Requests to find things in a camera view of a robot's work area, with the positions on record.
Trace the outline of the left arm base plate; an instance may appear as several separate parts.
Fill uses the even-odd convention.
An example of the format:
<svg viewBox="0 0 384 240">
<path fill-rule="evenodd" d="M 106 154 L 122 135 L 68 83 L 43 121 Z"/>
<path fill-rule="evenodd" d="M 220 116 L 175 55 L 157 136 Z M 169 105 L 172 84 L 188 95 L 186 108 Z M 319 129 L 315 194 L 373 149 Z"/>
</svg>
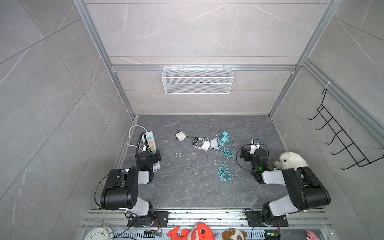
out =
<svg viewBox="0 0 384 240">
<path fill-rule="evenodd" d="M 154 211 L 143 217 L 128 217 L 128 227 L 166 228 L 168 226 L 169 212 Z"/>
</svg>

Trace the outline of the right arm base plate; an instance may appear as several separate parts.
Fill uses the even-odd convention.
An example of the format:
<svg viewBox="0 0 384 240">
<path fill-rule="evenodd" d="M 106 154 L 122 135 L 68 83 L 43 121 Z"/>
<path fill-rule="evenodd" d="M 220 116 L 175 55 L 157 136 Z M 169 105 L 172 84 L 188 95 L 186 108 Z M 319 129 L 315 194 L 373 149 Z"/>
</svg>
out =
<svg viewBox="0 0 384 240">
<path fill-rule="evenodd" d="M 244 214 L 249 227 L 288 227 L 288 221 L 285 216 L 270 217 L 262 211 L 245 210 Z"/>
</svg>

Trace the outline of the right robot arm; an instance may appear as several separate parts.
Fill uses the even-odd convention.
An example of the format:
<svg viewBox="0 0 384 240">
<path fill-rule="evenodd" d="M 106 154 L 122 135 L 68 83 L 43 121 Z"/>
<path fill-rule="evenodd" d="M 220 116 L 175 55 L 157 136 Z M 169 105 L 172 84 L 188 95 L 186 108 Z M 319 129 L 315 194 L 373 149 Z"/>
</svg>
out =
<svg viewBox="0 0 384 240">
<path fill-rule="evenodd" d="M 253 220 L 257 225 L 276 227 L 281 224 L 286 227 L 286 215 L 331 203 L 329 192 L 309 167 L 269 170 L 269 152 L 265 149 L 252 150 L 242 146 L 237 154 L 251 163 L 250 174 L 259 184 L 281 185 L 288 191 L 286 196 L 265 203 L 261 211 L 245 211 L 249 220 Z"/>
</svg>

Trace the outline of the white power strip colourful sockets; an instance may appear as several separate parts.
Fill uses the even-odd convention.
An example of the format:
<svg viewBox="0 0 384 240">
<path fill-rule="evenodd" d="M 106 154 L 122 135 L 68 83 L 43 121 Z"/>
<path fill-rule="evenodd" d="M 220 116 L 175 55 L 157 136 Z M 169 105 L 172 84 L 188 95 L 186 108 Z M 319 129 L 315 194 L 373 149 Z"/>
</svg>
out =
<svg viewBox="0 0 384 240">
<path fill-rule="evenodd" d="M 152 131 L 146 133 L 147 142 L 149 143 L 149 149 L 153 152 L 153 154 L 157 153 L 156 143 L 154 139 L 154 134 Z M 161 168 L 160 163 L 156 162 L 153 164 L 154 172 Z"/>
</svg>

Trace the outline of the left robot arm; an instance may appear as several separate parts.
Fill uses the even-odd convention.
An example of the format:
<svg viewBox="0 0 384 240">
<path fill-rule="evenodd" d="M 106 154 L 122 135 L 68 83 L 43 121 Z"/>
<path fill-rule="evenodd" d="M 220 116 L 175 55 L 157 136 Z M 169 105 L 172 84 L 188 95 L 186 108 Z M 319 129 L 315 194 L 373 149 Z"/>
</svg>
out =
<svg viewBox="0 0 384 240">
<path fill-rule="evenodd" d="M 161 161 L 159 152 L 145 151 L 136 154 L 137 165 L 129 169 L 112 169 L 104 177 L 106 183 L 100 199 L 94 201 L 103 210 L 124 210 L 133 221 L 144 227 L 151 226 L 155 218 L 153 205 L 139 197 L 139 185 L 153 181 L 154 165 Z"/>
</svg>

